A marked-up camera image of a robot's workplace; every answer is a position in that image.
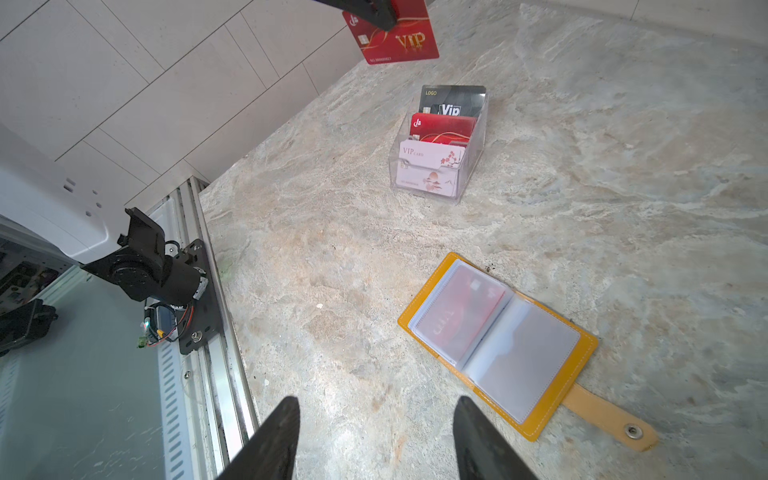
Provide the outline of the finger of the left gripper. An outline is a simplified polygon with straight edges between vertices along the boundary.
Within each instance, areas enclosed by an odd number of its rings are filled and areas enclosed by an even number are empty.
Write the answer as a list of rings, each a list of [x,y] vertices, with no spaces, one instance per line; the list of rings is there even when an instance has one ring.
[[[397,24],[396,13],[390,0],[316,1],[338,10],[353,14],[384,31],[391,31]]]

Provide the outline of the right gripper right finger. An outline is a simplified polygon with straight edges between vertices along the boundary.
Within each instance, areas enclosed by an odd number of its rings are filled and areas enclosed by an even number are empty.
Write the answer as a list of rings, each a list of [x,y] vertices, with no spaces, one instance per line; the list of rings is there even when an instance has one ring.
[[[468,396],[456,404],[452,431],[461,480],[537,479]]]

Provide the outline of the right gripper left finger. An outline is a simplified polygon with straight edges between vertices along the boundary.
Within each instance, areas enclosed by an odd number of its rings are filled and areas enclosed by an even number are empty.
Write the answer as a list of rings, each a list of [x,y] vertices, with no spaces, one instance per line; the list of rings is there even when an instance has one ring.
[[[286,396],[217,479],[291,480],[299,435],[299,400]]]

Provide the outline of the red VIP card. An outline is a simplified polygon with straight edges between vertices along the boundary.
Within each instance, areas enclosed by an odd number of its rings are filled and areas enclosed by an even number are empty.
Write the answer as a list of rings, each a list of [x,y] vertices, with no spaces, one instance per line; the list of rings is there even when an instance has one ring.
[[[439,57],[424,0],[392,1],[397,19],[391,31],[344,11],[345,22],[369,65],[431,60]]]

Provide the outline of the yellow leather card holder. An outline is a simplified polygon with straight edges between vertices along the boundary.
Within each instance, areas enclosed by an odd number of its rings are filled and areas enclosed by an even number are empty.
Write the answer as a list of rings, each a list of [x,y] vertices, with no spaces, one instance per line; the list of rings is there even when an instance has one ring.
[[[597,349],[595,335],[483,270],[506,285],[511,296],[467,361],[453,366],[420,340],[409,322],[457,260],[481,270],[456,253],[447,254],[400,315],[398,324],[406,333],[530,442],[565,406],[632,450],[644,452],[658,444],[650,424],[577,384]]]

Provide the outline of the black VIP card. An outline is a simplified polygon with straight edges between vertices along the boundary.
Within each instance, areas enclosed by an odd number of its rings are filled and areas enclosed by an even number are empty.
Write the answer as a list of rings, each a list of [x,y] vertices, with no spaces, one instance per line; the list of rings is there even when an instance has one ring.
[[[419,113],[478,117],[485,104],[487,90],[476,85],[424,85]]]

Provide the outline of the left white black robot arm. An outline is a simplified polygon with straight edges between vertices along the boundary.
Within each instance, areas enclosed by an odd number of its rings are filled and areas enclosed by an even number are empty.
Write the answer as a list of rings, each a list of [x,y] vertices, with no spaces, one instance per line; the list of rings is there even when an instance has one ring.
[[[88,263],[362,61],[316,1],[5,1],[1,215]]]

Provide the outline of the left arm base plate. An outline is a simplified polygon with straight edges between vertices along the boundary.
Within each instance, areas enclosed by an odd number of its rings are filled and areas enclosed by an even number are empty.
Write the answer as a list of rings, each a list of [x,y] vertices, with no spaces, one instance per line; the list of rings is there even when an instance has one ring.
[[[216,291],[216,270],[207,245],[202,239],[196,239],[184,249],[184,253],[190,259],[189,263],[202,270],[208,280],[204,292],[192,301],[195,310],[190,327],[177,341],[180,353],[188,355],[206,346],[222,331],[223,317]]]

